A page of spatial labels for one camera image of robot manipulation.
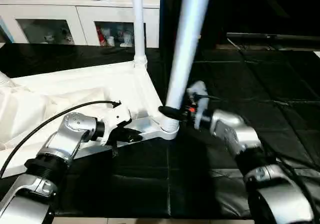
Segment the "white plastic part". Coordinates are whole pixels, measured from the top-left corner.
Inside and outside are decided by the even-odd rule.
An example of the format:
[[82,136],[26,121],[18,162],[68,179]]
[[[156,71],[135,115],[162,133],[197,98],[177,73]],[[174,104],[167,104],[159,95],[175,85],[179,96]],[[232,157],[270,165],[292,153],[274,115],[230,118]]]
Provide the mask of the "white plastic part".
[[107,111],[105,117],[102,119],[104,122],[104,136],[100,141],[101,145],[105,145],[109,139],[110,133],[117,128],[117,125],[123,121],[129,121],[131,118],[129,109],[124,105],[119,105],[114,109]]
[[[182,0],[166,105],[179,109],[185,94],[209,0]],[[164,118],[161,128],[175,132],[179,121]]]
[[145,54],[145,29],[144,29],[144,13],[143,13],[143,6],[142,0],[132,0],[133,7],[134,7],[134,62],[136,64],[141,64],[147,67],[147,58]]

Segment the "black tablecloth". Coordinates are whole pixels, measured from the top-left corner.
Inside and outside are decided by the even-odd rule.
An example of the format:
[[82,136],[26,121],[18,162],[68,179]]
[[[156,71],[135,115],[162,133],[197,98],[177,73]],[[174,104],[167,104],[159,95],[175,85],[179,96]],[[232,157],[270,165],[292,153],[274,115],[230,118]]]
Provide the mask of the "black tablecloth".
[[[148,72],[162,100],[168,76],[157,49]],[[5,45],[0,71],[18,77],[133,59],[132,49]],[[320,164],[320,60],[312,52],[203,51],[190,83],[203,80],[214,108],[250,121],[277,151]],[[320,175],[292,163],[320,202]],[[15,177],[0,182],[0,197]],[[54,204],[57,215],[101,217],[248,218],[241,174],[224,144],[181,126],[160,138],[74,161]]]

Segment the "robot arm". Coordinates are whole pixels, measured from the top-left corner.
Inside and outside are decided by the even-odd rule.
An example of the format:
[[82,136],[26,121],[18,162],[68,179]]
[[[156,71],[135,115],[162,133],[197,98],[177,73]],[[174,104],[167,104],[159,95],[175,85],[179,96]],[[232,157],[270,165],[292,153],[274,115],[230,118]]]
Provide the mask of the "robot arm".
[[222,110],[205,110],[200,126],[225,142],[237,163],[248,192],[256,223],[310,223],[313,212],[297,184],[265,154],[255,130],[244,120]]
[[45,142],[36,158],[25,163],[20,175],[0,202],[0,224],[51,223],[50,201],[79,150],[80,143],[107,137],[119,124],[130,121],[128,109],[120,105],[104,121],[80,113],[67,114]]

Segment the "item on shelf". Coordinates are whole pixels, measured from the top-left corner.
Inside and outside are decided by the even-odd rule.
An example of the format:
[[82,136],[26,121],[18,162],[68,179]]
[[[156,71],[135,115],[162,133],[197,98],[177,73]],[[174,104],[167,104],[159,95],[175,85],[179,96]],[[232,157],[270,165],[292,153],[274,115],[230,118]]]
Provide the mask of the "item on shelf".
[[106,40],[106,43],[108,44],[108,46],[114,47],[115,46],[115,38],[113,36],[108,37]]
[[53,44],[55,41],[54,35],[52,33],[48,33],[47,35],[44,36],[44,40],[48,44]]
[[74,39],[72,38],[71,33],[68,33],[68,34],[65,36],[65,39],[66,39],[68,45],[74,45],[74,44],[75,44]]
[[111,36],[111,29],[110,28],[101,28],[101,33],[103,34],[104,38],[107,39]]
[[103,34],[101,33],[101,28],[99,26],[96,26],[96,32],[98,34],[100,45],[105,46],[106,40],[105,40]]
[[130,32],[125,32],[123,35],[124,43],[120,44],[120,47],[132,47],[132,35]]
[[117,38],[117,40],[119,42],[123,42],[124,41],[124,35],[123,35],[124,31],[125,31],[124,24],[123,23],[118,23],[116,25],[116,33],[117,33],[116,38]]

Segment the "black cable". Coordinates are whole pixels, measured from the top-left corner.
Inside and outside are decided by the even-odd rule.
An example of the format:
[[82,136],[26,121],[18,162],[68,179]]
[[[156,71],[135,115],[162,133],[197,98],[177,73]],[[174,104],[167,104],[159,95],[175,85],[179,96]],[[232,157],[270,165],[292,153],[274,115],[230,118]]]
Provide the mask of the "black cable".
[[64,111],[62,111],[61,113],[51,117],[50,119],[46,120],[45,122],[41,123],[38,127],[36,127],[32,132],[30,132],[22,141],[20,141],[20,143],[13,149],[13,151],[10,153],[10,155],[8,156],[8,158],[5,160],[1,170],[0,170],[0,179],[2,178],[8,164],[10,163],[11,159],[13,158],[13,156],[15,155],[15,153],[21,148],[21,146],[30,138],[32,137],[37,131],[39,131],[42,127],[44,127],[45,125],[47,125],[48,123],[50,123],[51,121],[59,118],[60,116],[63,116],[67,113],[69,113],[72,110],[81,108],[83,106],[87,106],[87,105],[93,105],[93,104],[112,104],[113,107],[118,106],[120,103],[118,102],[114,102],[114,101],[109,101],[109,100],[98,100],[98,101],[91,101],[91,102],[87,102],[87,103],[83,103],[80,105],[76,105],[73,106],[69,109],[66,109]]
[[198,99],[201,99],[201,98],[208,98],[208,99],[211,99],[211,100],[221,100],[221,98],[219,97],[216,97],[216,96],[213,96],[213,95],[195,95]]

